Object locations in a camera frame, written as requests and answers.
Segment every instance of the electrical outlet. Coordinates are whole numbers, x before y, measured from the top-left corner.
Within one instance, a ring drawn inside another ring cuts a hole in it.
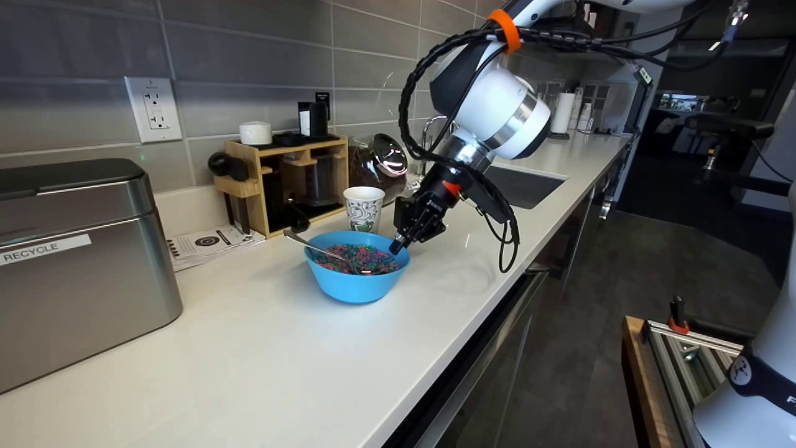
[[[181,139],[176,102],[166,77],[124,77],[141,143]]]

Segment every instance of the blue bowl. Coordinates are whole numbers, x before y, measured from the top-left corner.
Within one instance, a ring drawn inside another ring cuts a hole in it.
[[[330,232],[312,239],[312,245],[320,250],[334,245],[360,245],[360,246],[374,246],[379,251],[387,251],[390,241],[392,239],[387,236],[369,234],[369,232]],[[303,260],[312,273],[315,276],[319,290],[341,305],[370,305],[384,300],[407,266],[405,250],[395,255],[395,263],[397,263],[395,271],[370,273],[370,276],[326,268],[312,256],[312,250],[303,250]]]

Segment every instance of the kitchen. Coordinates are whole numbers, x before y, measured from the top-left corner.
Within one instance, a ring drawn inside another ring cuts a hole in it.
[[[266,119],[274,130],[297,130],[297,102],[314,98],[319,90],[330,92],[330,130],[335,134],[350,139],[366,139],[375,133],[395,134],[400,86],[415,61],[437,39],[479,25],[498,6],[502,2],[3,2],[0,127],[4,143],[0,166],[124,158],[146,170],[156,195],[206,188],[211,184],[206,159],[237,138],[238,123]],[[181,139],[139,143],[124,92],[124,77],[137,76],[171,79]],[[421,90],[414,124],[422,127],[427,117],[432,117],[432,110]],[[600,144],[584,144],[583,138],[575,138],[571,146],[555,143],[527,161],[529,173],[565,178],[568,183],[550,201],[519,211],[533,232],[523,234],[519,266],[504,276],[496,273],[496,245],[479,222],[470,246],[458,245],[455,236],[470,236],[477,219],[466,207],[455,214],[450,236],[441,239],[436,250],[417,246],[415,271],[404,280],[405,291],[400,291],[400,300],[407,300],[384,301],[374,310],[358,310],[358,314],[326,301],[315,305],[320,296],[308,276],[298,273],[303,268],[298,266],[298,250],[282,239],[266,241],[269,251],[242,255],[242,266],[257,268],[218,266],[211,271],[224,280],[222,285],[215,285],[206,268],[187,271],[178,285],[190,305],[173,327],[67,369],[58,373],[63,380],[52,377],[0,399],[3,433],[19,435],[12,440],[24,446],[29,435],[24,424],[33,424],[27,418],[35,417],[52,418],[59,425],[59,433],[39,431],[35,435],[42,446],[47,446],[47,435],[52,435],[49,443],[75,440],[76,446],[81,446],[80,440],[95,440],[96,446],[218,446],[237,435],[247,446],[262,440],[263,433],[274,440],[297,440],[297,446],[315,446],[319,440],[329,446],[379,446],[443,370],[455,348],[474,333],[477,321],[519,276],[523,263],[542,251],[547,239],[610,173],[624,143],[620,138],[601,139],[601,150]],[[320,222],[315,229],[330,226],[338,226],[338,222]],[[461,263],[458,273],[443,280],[446,286],[474,285],[473,291],[437,296],[443,305],[470,301],[461,316],[446,306],[432,310],[417,301],[425,295],[417,285],[436,281],[431,266],[437,262]],[[253,319],[262,316],[257,314],[262,306],[259,290],[269,291],[269,300],[278,300],[269,301],[271,314],[263,321]],[[293,329],[282,321],[289,314],[298,316]],[[302,331],[319,323],[344,327],[323,333]],[[370,331],[381,331],[381,338],[397,344],[392,346],[395,364],[411,361],[417,366],[400,378],[404,366],[392,366],[379,346],[369,346]],[[350,370],[334,369],[346,348],[366,354],[366,373],[354,383],[366,388],[358,397],[369,400],[354,400],[346,388],[334,388],[335,380],[350,383],[350,378],[344,378]],[[215,358],[218,369],[201,366],[206,364],[206,358],[201,361],[203,351],[218,356]],[[271,370],[259,356],[248,358],[259,351],[278,354],[283,366]],[[263,378],[269,392],[247,388],[257,378]],[[303,380],[303,392],[289,397],[293,388],[287,383],[297,378]],[[237,399],[224,397],[229,387],[238,387]],[[35,407],[39,399],[47,400],[47,417],[39,417]],[[263,403],[266,409],[278,403],[269,410],[275,422],[262,418],[263,409],[259,407]]]

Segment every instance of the stainless steel appliance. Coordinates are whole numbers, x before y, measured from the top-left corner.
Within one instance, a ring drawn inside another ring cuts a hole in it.
[[[137,165],[0,173],[0,394],[178,314],[149,178]]]

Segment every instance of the gray tile backsplash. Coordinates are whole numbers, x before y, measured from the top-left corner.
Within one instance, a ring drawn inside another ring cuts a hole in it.
[[[0,0],[0,170],[126,158],[152,184],[211,183],[242,123],[297,130],[329,90],[334,133],[397,139],[397,92],[489,0]],[[139,144],[121,77],[171,77],[183,139]],[[414,130],[432,108],[414,99]]]

